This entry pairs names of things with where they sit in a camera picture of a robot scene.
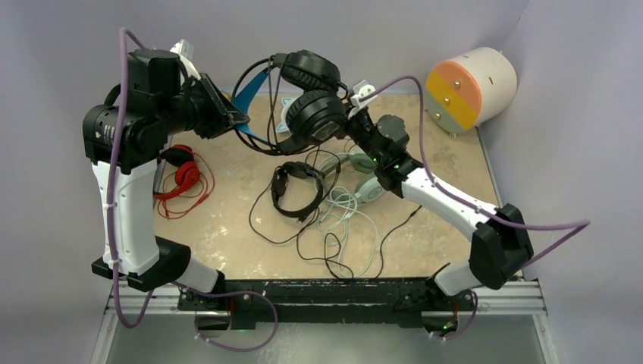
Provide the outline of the black blue gaming headphones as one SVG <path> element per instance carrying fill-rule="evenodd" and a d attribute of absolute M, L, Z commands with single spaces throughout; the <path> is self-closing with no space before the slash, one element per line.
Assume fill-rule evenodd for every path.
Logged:
<path fill-rule="evenodd" d="M 341 82 L 337 65 L 312 51 L 276 53 L 251 64 L 233 88 L 233 105 L 247 112 L 259 87 L 276 67 L 281 69 L 281 79 L 303 91 L 286 110 L 290 137 L 271 143 L 252 133 L 244 122 L 234 127 L 237 138 L 246 147 L 273 156 L 300 154 L 332 138 L 347 119 L 346 105 L 337 95 L 347 86 Z"/>

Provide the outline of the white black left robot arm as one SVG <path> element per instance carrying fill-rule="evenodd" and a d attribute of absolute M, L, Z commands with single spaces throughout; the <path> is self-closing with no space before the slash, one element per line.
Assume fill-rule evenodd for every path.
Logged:
<path fill-rule="evenodd" d="M 188 246 L 155 235 L 155 172 L 171 135 L 193 131 L 213 139 L 248 123 L 249 116 L 178 52 L 137 49 L 127 53 L 125 65 L 125 83 L 92 107 L 82 124 L 105 228 L 104 253 L 93 273 L 123 277 L 142 292 L 176 282 L 197 290 L 206 309 L 219 309 L 226 290 L 217 284 L 218 271 L 194 258 Z"/>

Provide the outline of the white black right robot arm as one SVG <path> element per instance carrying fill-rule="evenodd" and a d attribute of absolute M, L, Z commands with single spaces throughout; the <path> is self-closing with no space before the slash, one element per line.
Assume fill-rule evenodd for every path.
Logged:
<path fill-rule="evenodd" d="M 384 190 L 430 210 L 471 243 L 466 262 L 449 264 L 431 278 L 425 297 L 434 308 L 443 309 L 456 294 L 475 287 L 502 288 L 533 257 L 520 210 L 476 199 L 426 171 L 406 150 L 403 119 L 385 115 L 373 122 L 361 110 L 345 122 L 342 133 L 375 163 Z"/>

